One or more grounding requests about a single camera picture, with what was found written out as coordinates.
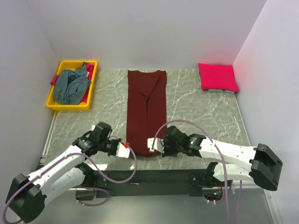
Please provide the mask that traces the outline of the dark red t-shirt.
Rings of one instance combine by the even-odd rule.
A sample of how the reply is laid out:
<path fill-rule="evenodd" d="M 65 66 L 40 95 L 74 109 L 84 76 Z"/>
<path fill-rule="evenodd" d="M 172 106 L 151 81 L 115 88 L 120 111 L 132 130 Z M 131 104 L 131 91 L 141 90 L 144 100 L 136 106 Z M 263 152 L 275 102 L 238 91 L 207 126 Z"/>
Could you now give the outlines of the dark red t-shirt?
<path fill-rule="evenodd" d="M 157 156 L 147 147 L 148 138 L 166 123 L 166 71 L 128 71 L 126 140 L 136 155 Z"/>

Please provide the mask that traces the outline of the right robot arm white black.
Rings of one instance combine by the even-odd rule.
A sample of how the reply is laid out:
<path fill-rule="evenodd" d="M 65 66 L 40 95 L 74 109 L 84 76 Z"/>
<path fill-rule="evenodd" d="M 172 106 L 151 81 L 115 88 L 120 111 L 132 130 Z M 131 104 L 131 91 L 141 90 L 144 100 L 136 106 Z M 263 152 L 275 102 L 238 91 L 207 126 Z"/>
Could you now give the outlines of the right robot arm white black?
<path fill-rule="evenodd" d="M 164 140 L 165 153 L 176 155 L 180 152 L 225 162 L 225 165 L 218 163 L 205 174 L 205 181 L 210 186 L 225 180 L 242 180 L 254 182 L 266 190 L 278 189 L 283 162 L 265 144 L 239 146 L 209 139 L 201 134 L 186 135 L 175 126 L 165 130 Z"/>

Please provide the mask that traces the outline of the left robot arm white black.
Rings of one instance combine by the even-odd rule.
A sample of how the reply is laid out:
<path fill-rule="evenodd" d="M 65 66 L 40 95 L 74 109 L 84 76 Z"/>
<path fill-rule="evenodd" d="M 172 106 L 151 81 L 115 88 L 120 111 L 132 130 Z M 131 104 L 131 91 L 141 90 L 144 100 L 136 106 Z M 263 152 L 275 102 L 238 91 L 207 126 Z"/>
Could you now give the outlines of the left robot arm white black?
<path fill-rule="evenodd" d="M 2 213 L 11 209 L 24 223 L 35 220 L 45 206 L 56 197 L 74 187 L 94 191 L 107 177 L 93 164 L 86 164 L 98 152 L 116 156 L 122 146 L 119 138 L 112 138 L 109 124 L 100 122 L 91 131 L 76 138 L 56 159 L 29 175 L 17 175 L 10 186 Z"/>

